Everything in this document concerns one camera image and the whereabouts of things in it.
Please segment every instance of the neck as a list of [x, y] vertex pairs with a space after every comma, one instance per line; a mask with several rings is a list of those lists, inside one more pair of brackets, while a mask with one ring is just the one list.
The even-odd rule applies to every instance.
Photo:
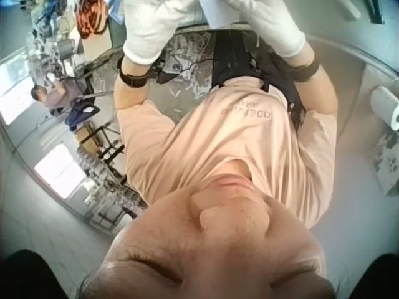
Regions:
[[252, 181], [252, 174], [248, 165], [244, 161], [238, 159], [223, 163], [212, 175], [217, 174], [236, 174]]

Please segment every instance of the pink t-shirt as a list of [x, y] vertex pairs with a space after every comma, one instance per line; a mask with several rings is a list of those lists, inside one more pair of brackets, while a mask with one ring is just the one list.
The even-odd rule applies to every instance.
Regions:
[[118, 112], [128, 182], [151, 204], [238, 159], [261, 191], [314, 226], [332, 195], [336, 118], [308, 111], [297, 134], [278, 89], [252, 77], [224, 85], [177, 125], [148, 100]]

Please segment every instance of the mouth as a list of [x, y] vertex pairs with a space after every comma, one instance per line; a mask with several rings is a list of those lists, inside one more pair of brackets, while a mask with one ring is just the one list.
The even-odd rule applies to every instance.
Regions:
[[224, 174], [221, 177], [212, 181], [209, 184], [209, 187], [214, 187], [216, 189], [242, 187], [248, 190], [255, 191], [254, 184], [249, 179], [235, 174]]

